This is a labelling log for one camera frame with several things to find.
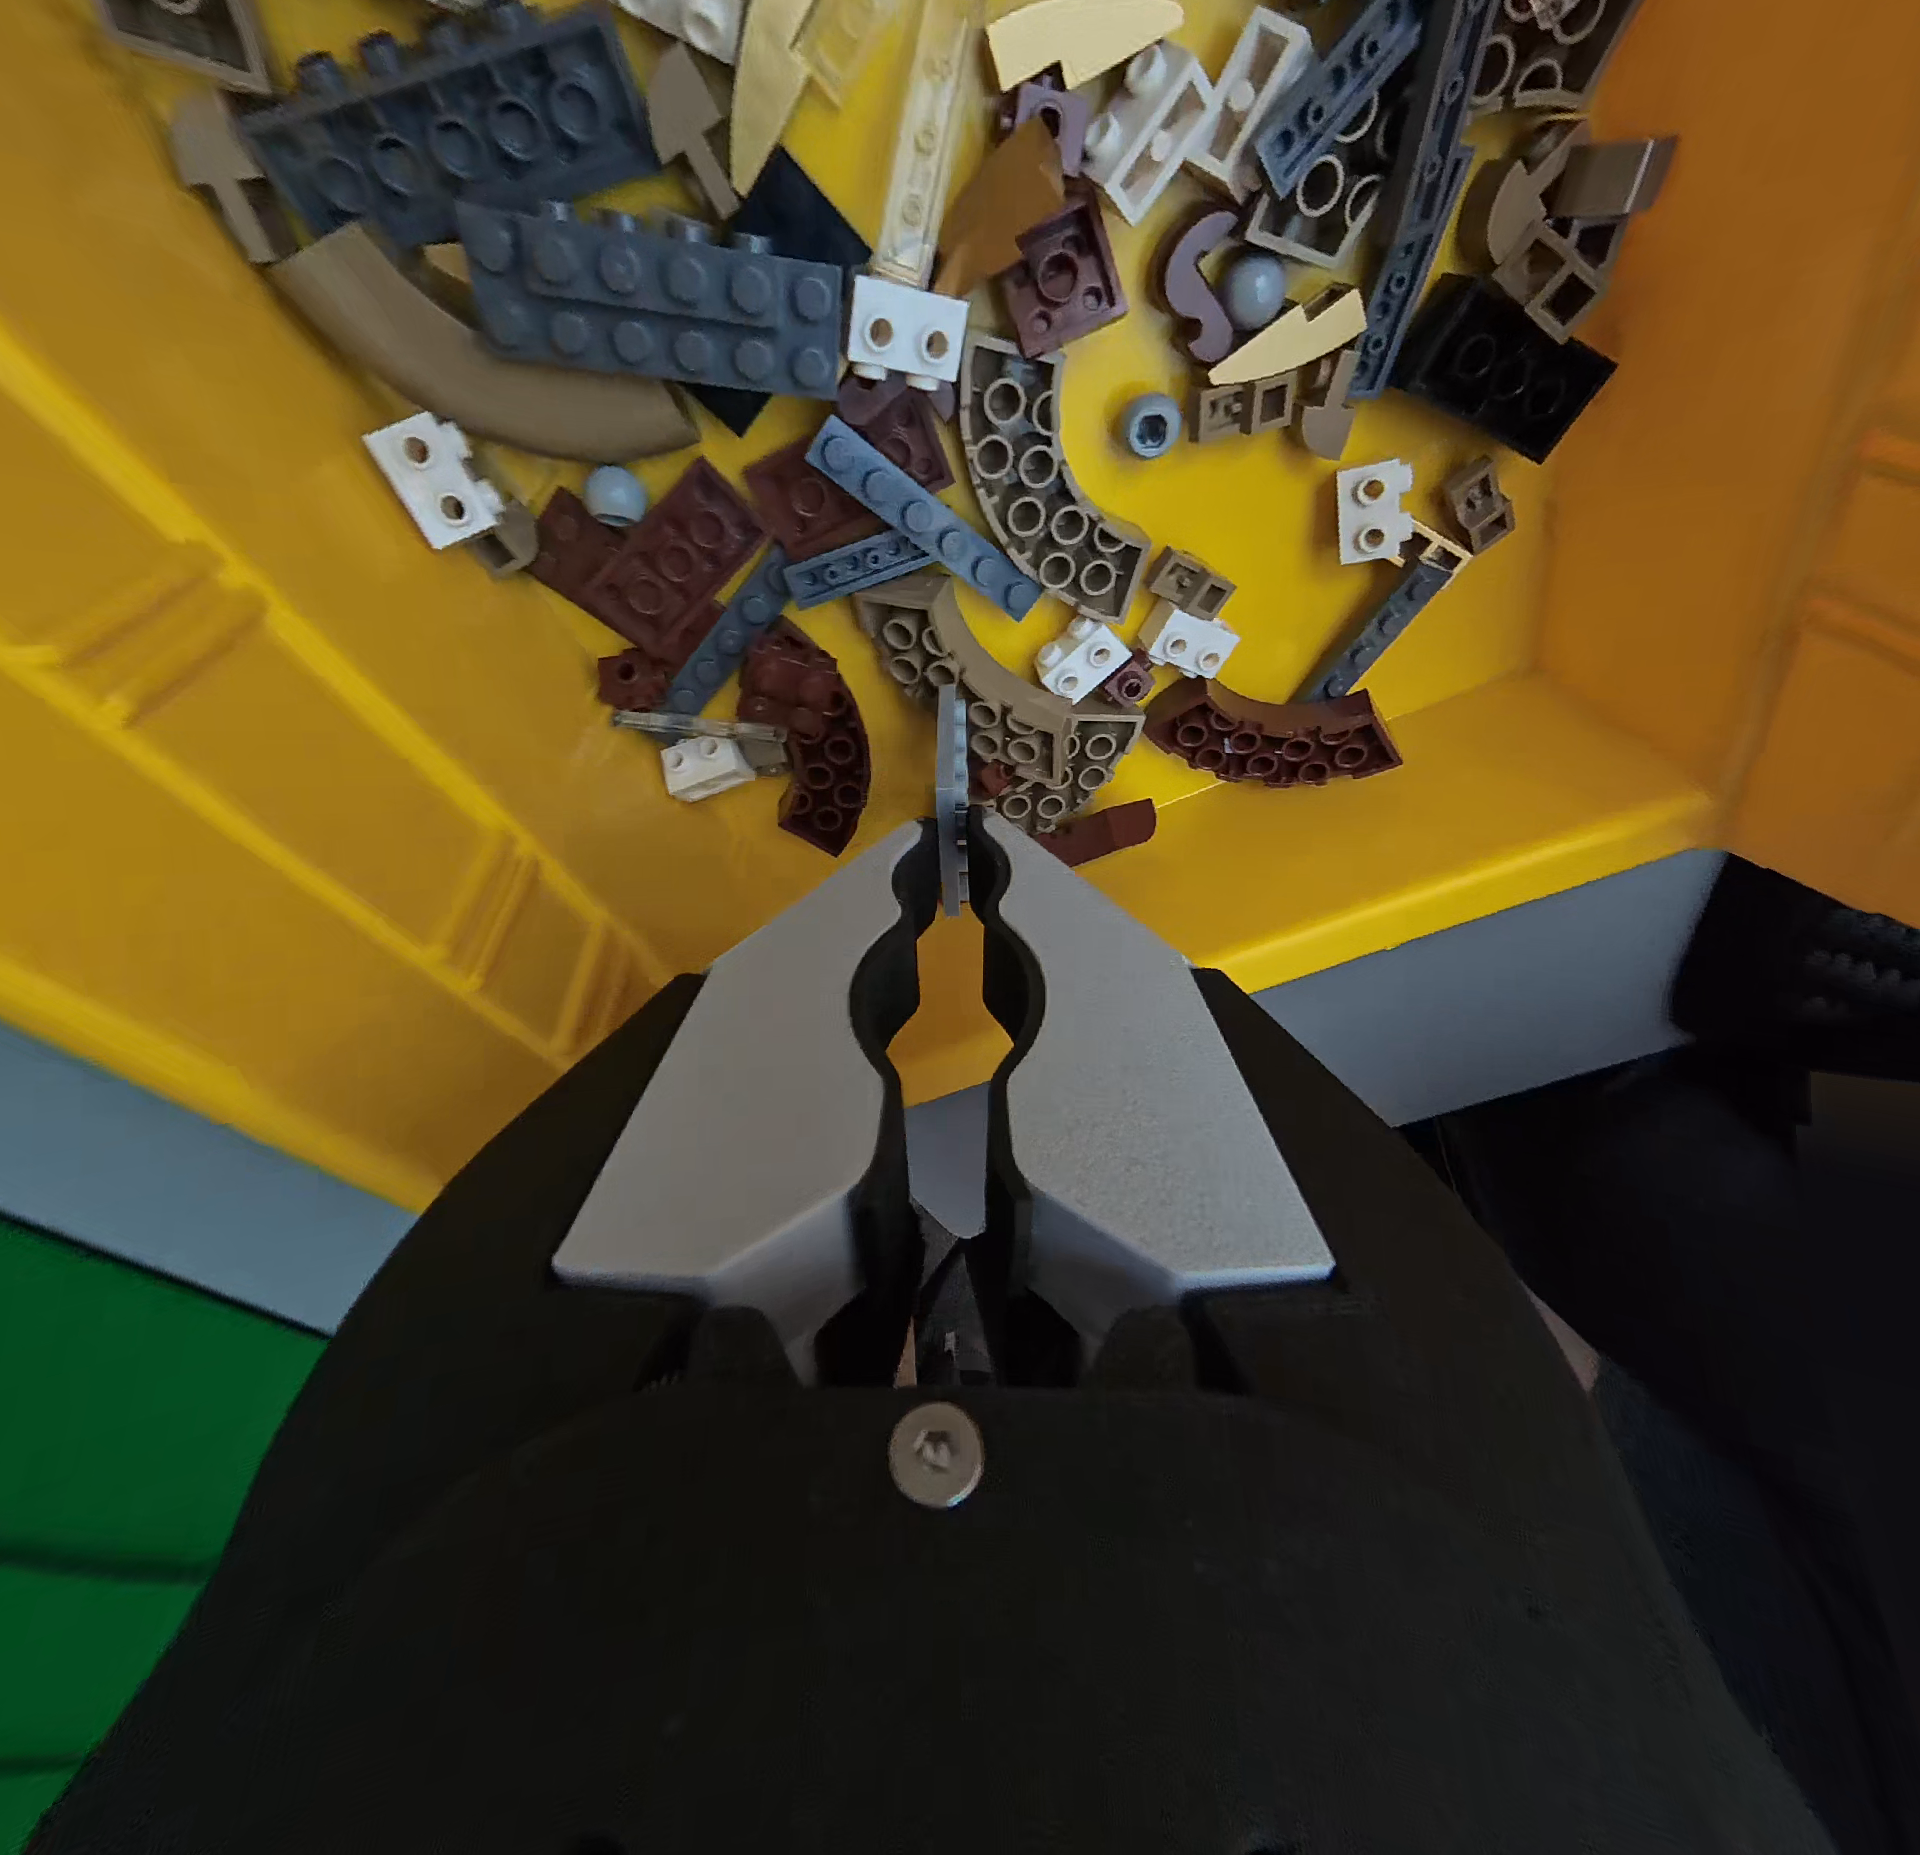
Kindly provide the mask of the light grey square plate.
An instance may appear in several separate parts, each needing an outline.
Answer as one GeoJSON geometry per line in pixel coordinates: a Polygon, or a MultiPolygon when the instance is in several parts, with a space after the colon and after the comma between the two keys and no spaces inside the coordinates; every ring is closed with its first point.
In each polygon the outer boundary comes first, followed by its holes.
{"type": "Polygon", "coordinates": [[[961,915],[969,903],[969,702],[961,685],[944,684],[936,704],[933,821],[937,836],[943,913],[961,915]]]}

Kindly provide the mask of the pile of toy bricks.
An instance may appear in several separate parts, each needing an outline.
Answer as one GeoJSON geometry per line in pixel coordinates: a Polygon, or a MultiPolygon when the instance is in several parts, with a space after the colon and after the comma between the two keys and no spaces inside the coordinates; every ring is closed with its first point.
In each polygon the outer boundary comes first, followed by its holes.
{"type": "Polygon", "coordinates": [[[998,259],[1020,340],[969,331],[969,306],[908,289],[927,342],[862,342],[888,280],[808,255],[798,224],[714,234],[690,218],[583,214],[635,179],[666,125],[708,92],[683,56],[640,94],[612,9],[543,12],[483,0],[418,43],[374,33],[362,70],[311,56],[273,100],[249,0],[91,0],[128,50],[211,79],[175,115],[181,179],[220,189],[227,228],[281,295],[420,418],[366,441],[391,480],[464,473],[464,431],[598,460],[692,445],[679,389],[837,403],[818,433],[751,468],[753,497],[705,456],[648,514],[616,527],[557,491],[520,559],[628,649],[601,666],[619,725],[688,738],[661,750],[672,793],[733,752],[700,711],[739,680],[739,708],[789,768],[780,824],[841,851],[871,793],[868,740],[827,652],[791,619],[850,598],[899,689],[969,702],[972,801],[1059,858],[1133,843],[1079,811],[1144,734],[1224,781],[1269,788],[1370,779],[1404,765],[1358,680],[1469,562],[1413,526],[1405,579],[1301,704],[1232,693],[1231,585],[1177,548],[1152,571],[1152,644],[1116,636],[1147,537],[1081,498],[1059,453],[1059,373],[1079,296],[1124,311],[1089,187],[998,259]],[[846,362],[879,362],[885,381],[846,362]]]}

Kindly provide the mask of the yellow plastic bin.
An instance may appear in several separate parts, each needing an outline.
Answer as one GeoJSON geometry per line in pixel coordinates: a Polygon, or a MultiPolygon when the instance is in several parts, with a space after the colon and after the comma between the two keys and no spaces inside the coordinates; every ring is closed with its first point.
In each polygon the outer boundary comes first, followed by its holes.
{"type": "MultiPolygon", "coordinates": [[[[4,0],[4,1015],[418,1209],[835,861],[675,804],[612,636],[422,541],[186,88],[4,0]]],[[[1645,0],[1594,118],[1678,137],[1617,371],[1378,668],[1404,765],[1113,785],[1165,811],[1096,881],[1243,989],[1696,843],[1916,917],[1916,0],[1645,0]]]]}

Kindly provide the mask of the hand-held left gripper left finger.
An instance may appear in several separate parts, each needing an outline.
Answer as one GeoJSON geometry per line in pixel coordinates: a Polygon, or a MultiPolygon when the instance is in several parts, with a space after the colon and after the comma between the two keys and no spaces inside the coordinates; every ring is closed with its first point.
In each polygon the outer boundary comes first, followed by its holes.
{"type": "Polygon", "coordinates": [[[921,931],[911,821],[720,956],[555,1273],[748,1308],[803,1375],[891,1383],[924,1240],[888,1042],[918,1008],[921,931]]]}

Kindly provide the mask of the green plastic bin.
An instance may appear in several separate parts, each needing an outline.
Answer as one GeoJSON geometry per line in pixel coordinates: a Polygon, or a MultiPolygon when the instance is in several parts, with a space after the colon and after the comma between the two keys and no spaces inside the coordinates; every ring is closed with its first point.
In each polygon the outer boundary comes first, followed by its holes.
{"type": "Polygon", "coordinates": [[[3,1847],[181,1630],[325,1337],[3,1227],[3,1847]]]}

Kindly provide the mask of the black cushioned wrist pad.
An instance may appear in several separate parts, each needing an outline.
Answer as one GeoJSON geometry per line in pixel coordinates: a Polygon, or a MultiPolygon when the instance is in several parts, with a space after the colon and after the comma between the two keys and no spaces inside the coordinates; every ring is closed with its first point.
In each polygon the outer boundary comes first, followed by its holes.
{"type": "Polygon", "coordinates": [[[1675,966],[1694,1075],[1785,1139],[1812,1075],[1917,1079],[1917,928],[1727,854],[1675,966]]]}

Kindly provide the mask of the grey desk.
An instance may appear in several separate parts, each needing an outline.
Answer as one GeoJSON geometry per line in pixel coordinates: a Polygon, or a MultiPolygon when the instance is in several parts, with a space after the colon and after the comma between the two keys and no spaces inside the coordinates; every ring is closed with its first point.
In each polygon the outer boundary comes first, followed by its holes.
{"type": "MultiPolygon", "coordinates": [[[[1723,858],[1687,850],[1256,999],[1390,1124],[1594,1075],[1678,1042],[1669,990],[1723,858]]],[[[14,1028],[3,1206],[321,1335],[410,1222],[396,1203],[14,1028]]]]}

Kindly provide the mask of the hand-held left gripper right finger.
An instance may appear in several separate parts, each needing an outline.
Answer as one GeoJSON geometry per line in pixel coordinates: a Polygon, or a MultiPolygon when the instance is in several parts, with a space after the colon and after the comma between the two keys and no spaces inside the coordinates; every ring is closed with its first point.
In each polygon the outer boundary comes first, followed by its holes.
{"type": "Polygon", "coordinates": [[[969,1276],[997,1374],[1072,1383],[1113,1323],[1321,1283],[1333,1254],[1197,968],[993,811],[969,813],[990,1083],[969,1276]]]}

